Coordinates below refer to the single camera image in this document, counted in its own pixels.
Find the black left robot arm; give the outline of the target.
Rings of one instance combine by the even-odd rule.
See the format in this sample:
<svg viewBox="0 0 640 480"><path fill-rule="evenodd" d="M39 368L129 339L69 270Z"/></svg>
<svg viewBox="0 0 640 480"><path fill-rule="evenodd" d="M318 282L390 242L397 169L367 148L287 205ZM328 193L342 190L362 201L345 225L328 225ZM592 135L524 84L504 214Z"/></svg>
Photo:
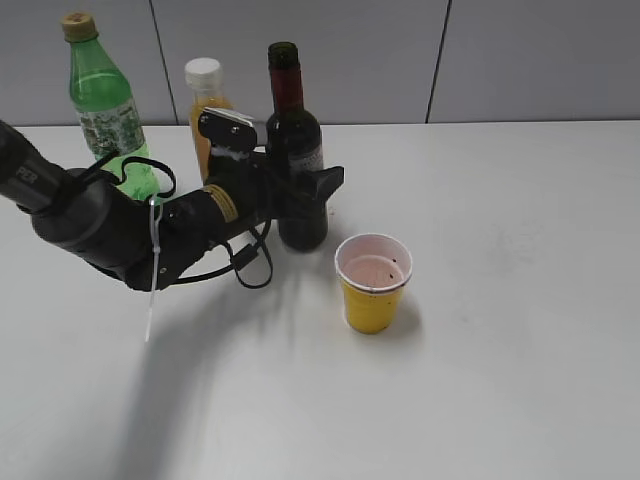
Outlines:
<svg viewBox="0 0 640 480"><path fill-rule="evenodd" d="M103 165L65 170L17 130L1 126L1 194L31 218L35 233L129 288L152 292L239 273L259 255L274 220L305 220L344 182L341 166L288 178L259 147L266 125L207 108L199 132L215 166L203 187L134 200L120 191L126 174Z"/></svg>

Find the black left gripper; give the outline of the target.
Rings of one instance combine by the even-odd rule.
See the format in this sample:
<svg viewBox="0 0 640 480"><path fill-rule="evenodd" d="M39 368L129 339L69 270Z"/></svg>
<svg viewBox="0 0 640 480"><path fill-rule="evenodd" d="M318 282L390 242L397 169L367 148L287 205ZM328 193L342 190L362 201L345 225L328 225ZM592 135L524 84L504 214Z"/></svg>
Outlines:
<svg viewBox="0 0 640 480"><path fill-rule="evenodd" d="M197 195L197 235L203 240L230 240L269 218L264 155L266 123L237 124L207 113L199 132L210 141L208 178ZM343 185L345 170L335 166L302 171L293 179L272 174L273 217L307 220L319 215Z"/></svg>

